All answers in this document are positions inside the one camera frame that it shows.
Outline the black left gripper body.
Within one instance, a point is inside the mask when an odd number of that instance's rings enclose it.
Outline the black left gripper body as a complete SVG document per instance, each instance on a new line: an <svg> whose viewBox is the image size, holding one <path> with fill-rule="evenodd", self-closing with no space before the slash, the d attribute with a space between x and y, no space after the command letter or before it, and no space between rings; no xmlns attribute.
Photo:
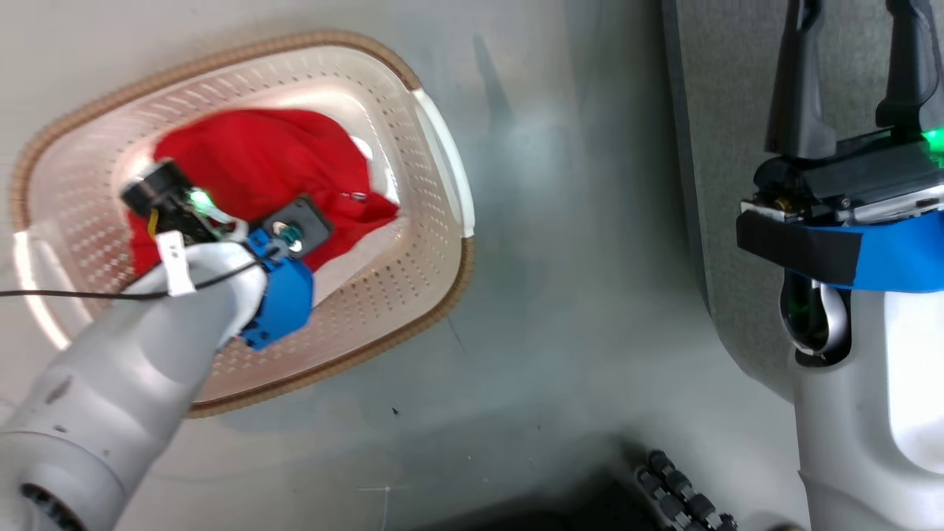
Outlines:
<svg viewBox="0 0 944 531"><path fill-rule="evenodd" d="M192 184L170 159L162 160L132 178L122 188L121 201L135 216L145 221L146 232L180 232L187 246L245 241L249 225L226 214L209 194Z"/></svg>

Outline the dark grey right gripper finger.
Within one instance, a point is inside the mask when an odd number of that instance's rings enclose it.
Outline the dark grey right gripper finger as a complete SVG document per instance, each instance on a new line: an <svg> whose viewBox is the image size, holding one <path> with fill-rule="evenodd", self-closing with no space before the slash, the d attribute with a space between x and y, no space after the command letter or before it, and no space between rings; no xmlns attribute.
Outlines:
<svg viewBox="0 0 944 531"><path fill-rule="evenodd" d="M886 1L892 38L884 98L877 104L879 128L924 134L943 125L940 37L930 1Z"/></svg>
<svg viewBox="0 0 944 531"><path fill-rule="evenodd" d="M768 153L799 160L836 154L836 132L822 111L819 34L822 1L788 1L766 125Z"/></svg>

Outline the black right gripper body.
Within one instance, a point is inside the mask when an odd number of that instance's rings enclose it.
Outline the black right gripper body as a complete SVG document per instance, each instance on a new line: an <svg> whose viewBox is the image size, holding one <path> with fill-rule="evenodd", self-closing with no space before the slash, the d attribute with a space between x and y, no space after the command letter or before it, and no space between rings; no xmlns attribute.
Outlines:
<svg viewBox="0 0 944 531"><path fill-rule="evenodd" d="M943 132L879 130L840 141L822 160L778 156L756 170L740 211L782 224L889 224L941 211Z"/></svg>

